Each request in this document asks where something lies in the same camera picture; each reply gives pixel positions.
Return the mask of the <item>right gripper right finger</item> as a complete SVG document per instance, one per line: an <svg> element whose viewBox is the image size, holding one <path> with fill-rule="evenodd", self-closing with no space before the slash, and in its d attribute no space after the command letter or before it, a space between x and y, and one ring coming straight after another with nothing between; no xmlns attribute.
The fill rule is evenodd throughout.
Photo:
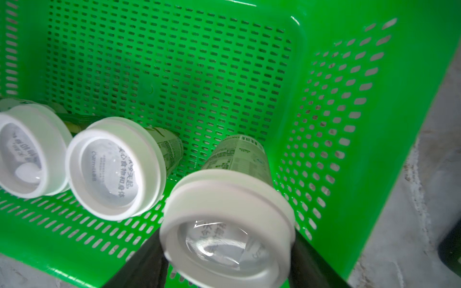
<svg viewBox="0 0 461 288"><path fill-rule="evenodd" d="M288 280L291 288L350 288L300 232L295 233Z"/></svg>

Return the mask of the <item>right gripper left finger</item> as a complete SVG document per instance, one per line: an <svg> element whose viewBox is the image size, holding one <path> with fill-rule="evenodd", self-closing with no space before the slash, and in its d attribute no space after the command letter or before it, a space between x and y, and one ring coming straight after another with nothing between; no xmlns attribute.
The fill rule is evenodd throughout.
<svg viewBox="0 0 461 288"><path fill-rule="evenodd" d="M103 288L164 288L168 266L156 230Z"/></svg>

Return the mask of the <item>yogurt cup white lid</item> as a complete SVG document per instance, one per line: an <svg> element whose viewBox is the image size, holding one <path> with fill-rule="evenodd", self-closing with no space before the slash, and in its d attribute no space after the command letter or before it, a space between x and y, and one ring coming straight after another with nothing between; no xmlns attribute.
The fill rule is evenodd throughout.
<svg viewBox="0 0 461 288"><path fill-rule="evenodd" d="M25 199L67 191L65 158L72 139L64 121L44 105L2 111L1 188Z"/></svg>
<svg viewBox="0 0 461 288"><path fill-rule="evenodd" d="M109 117L75 135L65 168L75 198L87 211L120 221L155 207L183 153L181 139L169 130Z"/></svg>
<svg viewBox="0 0 461 288"><path fill-rule="evenodd" d="M164 256L202 288L279 288L288 278L295 214L250 136L223 139L172 189L160 228Z"/></svg>

